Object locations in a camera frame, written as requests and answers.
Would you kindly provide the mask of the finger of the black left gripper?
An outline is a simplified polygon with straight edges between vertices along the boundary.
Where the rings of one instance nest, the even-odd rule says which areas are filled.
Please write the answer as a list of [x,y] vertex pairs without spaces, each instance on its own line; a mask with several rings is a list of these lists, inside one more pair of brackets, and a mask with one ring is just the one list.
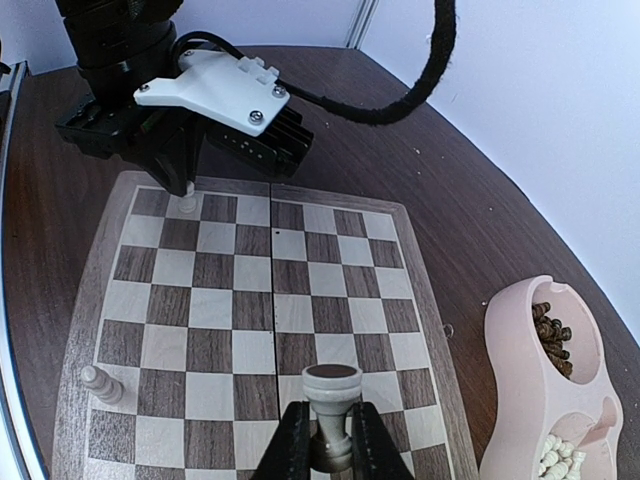
[[162,174],[158,183],[171,195],[186,196],[194,183],[205,134],[204,122],[190,119],[173,132],[155,156]]

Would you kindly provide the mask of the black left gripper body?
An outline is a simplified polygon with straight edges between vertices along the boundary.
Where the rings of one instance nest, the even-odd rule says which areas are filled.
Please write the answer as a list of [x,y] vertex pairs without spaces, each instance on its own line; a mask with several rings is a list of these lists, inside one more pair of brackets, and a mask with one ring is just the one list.
[[155,156],[190,119],[202,120],[184,108],[144,107],[132,99],[104,106],[89,93],[57,119],[55,128],[85,155],[104,160],[119,156],[149,174],[161,175]]

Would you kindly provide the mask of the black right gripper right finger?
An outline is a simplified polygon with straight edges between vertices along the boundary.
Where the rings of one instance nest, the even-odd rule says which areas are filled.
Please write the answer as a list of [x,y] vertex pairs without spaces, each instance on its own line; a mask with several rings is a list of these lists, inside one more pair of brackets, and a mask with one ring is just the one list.
[[373,403],[353,406],[351,428],[354,479],[413,479]]

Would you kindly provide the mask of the white rook piece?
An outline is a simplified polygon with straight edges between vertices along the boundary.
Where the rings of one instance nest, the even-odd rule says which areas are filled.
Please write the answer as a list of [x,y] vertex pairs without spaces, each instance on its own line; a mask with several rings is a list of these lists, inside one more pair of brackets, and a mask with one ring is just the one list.
[[311,438],[311,467],[340,473],[351,466],[352,440],[346,418],[362,393],[362,370],[343,364],[318,364],[302,371],[303,393],[316,415]]

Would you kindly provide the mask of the white bishop piece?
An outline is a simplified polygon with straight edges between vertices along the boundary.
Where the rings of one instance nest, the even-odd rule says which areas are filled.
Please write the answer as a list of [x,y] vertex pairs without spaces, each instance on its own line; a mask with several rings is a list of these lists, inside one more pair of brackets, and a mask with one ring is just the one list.
[[104,404],[115,405],[123,397],[122,383],[99,367],[92,365],[83,367],[80,379],[84,387]]

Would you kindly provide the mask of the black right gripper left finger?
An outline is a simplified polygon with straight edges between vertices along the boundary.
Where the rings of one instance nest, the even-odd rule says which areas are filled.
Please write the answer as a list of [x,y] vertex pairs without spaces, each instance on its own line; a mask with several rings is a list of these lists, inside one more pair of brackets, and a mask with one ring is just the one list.
[[255,470],[256,479],[310,478],[310,404],[291,402]]

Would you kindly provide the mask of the pink double bowl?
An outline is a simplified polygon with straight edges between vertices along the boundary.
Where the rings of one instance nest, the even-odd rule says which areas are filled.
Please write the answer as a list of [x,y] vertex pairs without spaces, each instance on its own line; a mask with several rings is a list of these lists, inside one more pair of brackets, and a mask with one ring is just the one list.
[[[572,330],[569,377],[551,363],[538,339],[532,307],[542,302]],[[582,478],[619,478],[623,408],[607,371],[600,330],[580,295],[549,275],[504,288],[488,303],[485,344],[497,385],[497,417],[481,478],[537,478],[550,434],[585,453]]]

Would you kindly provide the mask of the white pawn piece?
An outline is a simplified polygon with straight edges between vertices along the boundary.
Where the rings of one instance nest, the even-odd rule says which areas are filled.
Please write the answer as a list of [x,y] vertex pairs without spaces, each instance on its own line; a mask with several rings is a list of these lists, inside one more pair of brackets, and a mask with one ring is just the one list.
[[184,214],[190,214],[197,209],[198,199],[195,196],[195,184],[188,181],[186,184],[186,194],[178,201],[178,209]]

